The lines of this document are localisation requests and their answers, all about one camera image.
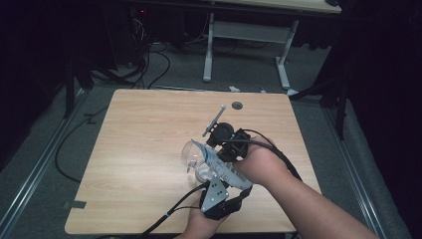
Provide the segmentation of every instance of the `forearm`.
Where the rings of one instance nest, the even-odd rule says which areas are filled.
[[[265,185],[303,238],[377,238],[322,195],[284,173]]]

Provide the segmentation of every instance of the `person's arm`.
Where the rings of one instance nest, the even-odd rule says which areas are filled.
[[[193,204],[193,207],[199,206],[199,199]],[[177,239],[208,239],[211,238],[217,228],[226,220],[224,217],[218,221],[208,219],[199,208],[191,208],[189,211],[189,217],[187,219],[187,225],[184,232],[178,235]]]
[[[254,140],[266,142],[261,137]],[[268,149],[249,144],[248,156],[235,168],[263,185],[303,238],[377,238],[366,226],[299,181]]]

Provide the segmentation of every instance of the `hand-mounted device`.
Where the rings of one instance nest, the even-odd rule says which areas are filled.
[[[196,170],[205,162],[208,169],[205,172],[205,182],[198,185],[196,188],[190,190],[183,196],[167,213],[165,213],[154,225],[144,231],[136,238],[143,238],[152,230],[158,227],[167,217],[176,211],[180,203],[184,201],[189,195],[197,190],[202,191],[199,201],[200,210],[207,218],[219,220],[233,212],[240,210],[242,200],[249,196],[253,183],[249,181],[241,172],[233,168],[232,163],[239,157],[246,157],[248,153],[248,144],[253,143],[265,147],[277,155],[287,166],[291,174],[299,180],[302,180],[292,163],[286,156],[277,149],[277,147],[261,133],[251,129],[241,129],[234,131],[233,127],[226,122],[218,122],[221,114],[226,110],[226,106],[221,107],[221,111],[206,127],[203,137],[210,133],[206,143],[201,143],[191,139],[182,150],[182,162],[187,167],[189,172],[190,167]],[[265,138],[268,143],[251,140],[251,136],[247,131],[259,134]],[[230,200],[227,188],[229,186],[236,187],[242,190],[239,196]]]

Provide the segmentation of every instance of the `hand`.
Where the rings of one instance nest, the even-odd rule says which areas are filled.
[[[192,207],[199,207],[199,199],[192,203]],[[192,208],[189,211],[186,229],[177,236],[178,239],[208,239],[211,238],[217,228],[226,220],[224,217],[218,221],[208,219],[199,208]]]
[[[262,136],[255,136],[251,140],[270,144]],[[240,161],[234,162],[236,170],[245,174],[253,183],[267,186],[274,178],[289,173],[286,165],[269,149],[249,143],[247,156]]]

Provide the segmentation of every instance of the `dark background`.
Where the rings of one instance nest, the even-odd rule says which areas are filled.
[[[422,238],[418,228],[422,221],[421,2],[340,4],[343,16],[370,17],[372,24],[341,28],[335,23],[303,20],[294,46],[333,45],[316,85],[333,78],[347,81],[348,97],[399,213],[413,237]],[[133,62],[131,29],[124,25],[125,7],[2,1],[1,168],[63,85],[66,64],[75,54],[70,49],[108,69]],[[153,24],[145,22],[145,26],[179,48],[185,40],[183,33],[198,33],[206,16],[175,9],[146,9],[150,15],[145,21]],[[245,16],[239,19],[250,21]]]

